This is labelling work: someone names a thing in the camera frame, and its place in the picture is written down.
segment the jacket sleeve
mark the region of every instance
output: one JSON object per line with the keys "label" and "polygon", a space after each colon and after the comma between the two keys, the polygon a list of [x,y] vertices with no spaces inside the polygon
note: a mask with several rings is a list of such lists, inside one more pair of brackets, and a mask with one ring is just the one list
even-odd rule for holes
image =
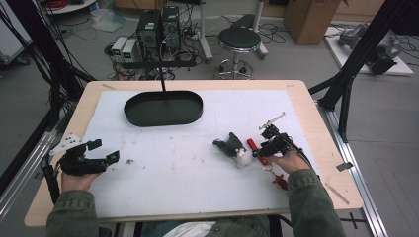
{"label": "jacket sleeve", "polygon": [[61,194],[46,221],[46,236],[99,236],[93,195],[85,191]]}
{"label": "jacket sleeve", "polygon": [[333,202],[312,170],[299,170],[289,176],[290,213],[293,233],[305,236],[346,236]]}

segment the gray floor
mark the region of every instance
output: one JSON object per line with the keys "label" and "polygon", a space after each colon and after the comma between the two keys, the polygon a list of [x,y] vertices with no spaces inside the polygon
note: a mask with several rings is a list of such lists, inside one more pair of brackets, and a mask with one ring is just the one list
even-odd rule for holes
{"label": "gray floor", "polygon": [[[87,12],[70,14],[61,23],[82,22],[87,17]],[[221,18],[208,20],[209,29],[222,21]],[[261,23],[268,22],[282,26],[281,20],[264,19]],[[113,70],[104,48],[117,36],[131,35],[136,22],[127,21],[114,33],[95,32],[90,26],[91,22],[77,26],[77,36],[65,41],[90,74],[108,80]],[[298,79],[310,88],[339,71],[324,42],[319,46],[297,46],[287,33],[281,33],[281,36],[286,39],[285,43],[265,44],[270,53],[265,60],[260,60],[255,54],[242,56],[255,68],[257,80]],[[419,46],[418,39],[411,39],[411,42]],[[216,66],[230,54],[216,45],[215,38],[209,38],[209,44],[213,61],[191,68],[191,71],[177,70],[176,80],[212,79]],[[418,59],[404,53],[400,57],[405,62],[419,63]],[[419,67],[411,66],[411,69],[415,74],[410,77],[358,75],[353,85],[348,120],[350,145],[389,236],[419,236],[419,186],[415,185],[419,180]],[[318,93],[313,99],[322,95],[323,92]],[[33,63],[12,65],[0,71],[0,173],[4,172],[48,110],[47,99],[48,86]],[[29,181],[0,223],[1,236],[44,236],[44,229],[29,228],[24,224],[26,211],[39,184],[37,179]],[[352,212],[355,218],[364,218],[359,210]],[[348,211],[339,211],[339,215],[349,218]],[[358,223],[357,228],[348,222],[344,226],[348,236],[371,236],[365,223]],[[293,236],[287,227],[284,232],[285,236]]]}

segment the black metal pole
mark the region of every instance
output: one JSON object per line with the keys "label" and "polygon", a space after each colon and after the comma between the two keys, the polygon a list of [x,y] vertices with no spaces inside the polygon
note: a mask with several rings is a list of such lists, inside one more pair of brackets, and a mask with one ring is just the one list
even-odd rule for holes
{"label": "black metal pole", "polygon": [[390,30],[392,24],[405,12],[412,0],[386,0],[355,46],[342,69],[331,79],[310,88],[310,94],[329,87],[326,95],[318,101],[318,106],[328,111],[335,109],[336,103],[344,96],[339,117],[339,133],[345,142],[352,84],[361,68],[376,50],[378,44]]}

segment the metal bar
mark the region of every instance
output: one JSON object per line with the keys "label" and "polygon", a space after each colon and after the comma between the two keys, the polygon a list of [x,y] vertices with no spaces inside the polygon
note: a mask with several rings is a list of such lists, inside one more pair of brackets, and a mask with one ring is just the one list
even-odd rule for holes
{"label": "metal bar", "polygon": [[374,204],[373,198],[368,190],[367,184],[361,174],[361,170],[358,163],[352,153],[349,143],[346,143],[339,134],[338,123],[339,120],[334,112],[328,112],[323,108],[319,108],[320,113],[323,115],[323,119],[329,126],[329,131],[335,140],[336,146],[338,147],[345,162],[351,162],[354,167],[349,169],[355,184],[358,187],[361,197],[364,201],[363,212],[366,216],[369,227],[375,237],[387,237],[384,224],[381,221],[376,205]]}
{"label": "metal bar", "polygon": [[22,165],[15,178],[0,197],[0,223],[9,212],[17,197],[25,188],[29,179],[33,176],[34,171],[42,160],[42,157],[48,153],[51,144],[55,140],[56,134],[56,127],[52,131],[46,131],[43,134],[27,161],[24,165]]}
{"label": "metal bar", "polygon": [[197,32],[198,39],[200,39],[201,48],[203,49],[204,56],[206,58],[206,63],[212,60],[212,53],[210,51],[209,43],[206,39],[206,1],[201,0],[200,4],[200,11],[201,11],[201,20],[200,20],[200,30]]}

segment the small red object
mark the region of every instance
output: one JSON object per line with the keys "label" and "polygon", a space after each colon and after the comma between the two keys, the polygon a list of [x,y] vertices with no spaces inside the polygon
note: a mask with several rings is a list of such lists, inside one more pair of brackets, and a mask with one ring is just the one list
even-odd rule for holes
{"label": "small red object", "polygon": [[[255,150],[258,149],[258,147],[256,146],[256,144],[255,144],[255,142],[253,141],[252,138],[247,139],[247,144],[249,144],[252,151],[255,151]],[[269,165],[269,161],[266,160],[264,157],[258,157],[258,159],[262,163],[262,165],[264,165],[264,166]]]}
{"label": "small red object", "polygon": [[288,183],[284,180],[284,175],[275,175],[275,180],[272,183],[279,185],[285,191],[288,190]]}

